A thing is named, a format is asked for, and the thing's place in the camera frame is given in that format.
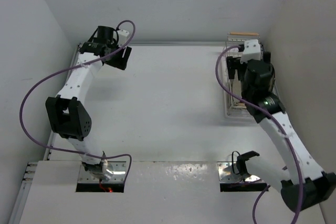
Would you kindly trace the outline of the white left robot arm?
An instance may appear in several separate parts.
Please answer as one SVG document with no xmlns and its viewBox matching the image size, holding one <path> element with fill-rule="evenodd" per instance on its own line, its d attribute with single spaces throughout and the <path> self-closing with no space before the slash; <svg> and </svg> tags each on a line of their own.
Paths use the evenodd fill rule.
<svg viewBox="0 0 336 224">
<path fill-rule="evenodd" d="M 85 171 L 104 182 L 113 176 L 113 168 L 109 166 L 97 141 L 89 135 L 92 120 L 85 109 L 85 98 L 104 64 L 126 69 L 131 48 L 122 48 L 122 45 L 129 38 L 127 30 L 98 26 L 79 48 L 77 68 L 72 70 L 66 84 L 55 97 L 48 97 L 45 103 L 52 131 L 65 138 L 80 153 Z"/>
</svg>

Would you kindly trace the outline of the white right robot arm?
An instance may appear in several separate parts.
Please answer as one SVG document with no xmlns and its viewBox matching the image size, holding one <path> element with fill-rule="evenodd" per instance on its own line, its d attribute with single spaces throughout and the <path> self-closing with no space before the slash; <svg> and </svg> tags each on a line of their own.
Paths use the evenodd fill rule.
<svg viewBox="0 0 336 224">
<path fill-rule="evenodd" d="M 285 163 L 273 167 L 256 151 L 238 155 L 234 171 L 240 176 L 256 175 L 281 194 L 294 213 L 330 198 L 335 191 L 335 173 L 326 172 L 310 155 L 291 125 L 283 103 L 273 93 L 275 69 L 260 53 L 226 58 L 228 79 L 238 78 L 241 101 L 266 132 Z"/>
</svg>

